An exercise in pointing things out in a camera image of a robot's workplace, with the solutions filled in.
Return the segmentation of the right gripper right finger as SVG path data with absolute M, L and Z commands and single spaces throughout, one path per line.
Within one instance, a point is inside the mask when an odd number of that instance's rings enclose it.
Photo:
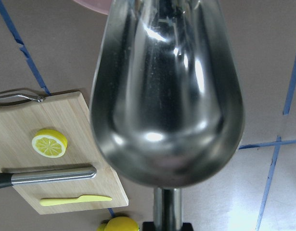
M 189 222 L 184 222 L 181 231 L 193 231 L 193 226 Z

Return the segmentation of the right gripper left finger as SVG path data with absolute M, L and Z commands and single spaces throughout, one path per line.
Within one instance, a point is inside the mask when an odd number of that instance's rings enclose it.
M 155 225 L 153 222 L 143 222 L 142 231 L 155 231 Z

